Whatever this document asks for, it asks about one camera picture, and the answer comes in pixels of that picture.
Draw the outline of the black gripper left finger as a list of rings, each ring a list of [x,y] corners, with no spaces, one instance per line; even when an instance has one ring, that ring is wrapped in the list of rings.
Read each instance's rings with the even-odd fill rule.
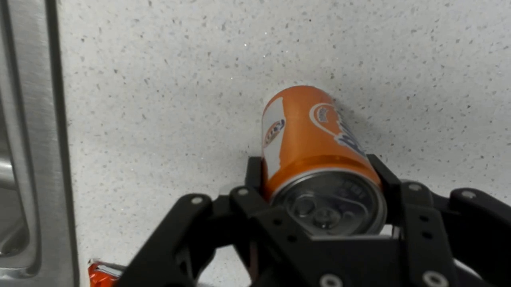
[[[280,207],[261,195],[263,160],[248,160],[242,187],[212,199],[183,196],[149,236],[117,287],[199,287],[221,247],[234,247],[250,287],[319,287],[319,271],[301,247],[312,242]]]

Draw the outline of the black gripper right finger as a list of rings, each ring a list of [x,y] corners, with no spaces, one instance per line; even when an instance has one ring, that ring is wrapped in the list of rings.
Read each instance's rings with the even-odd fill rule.
[[[395,238],[328,239],[346,287],[511,287],[511,206],[478,188],[440,196],[379,158]]]

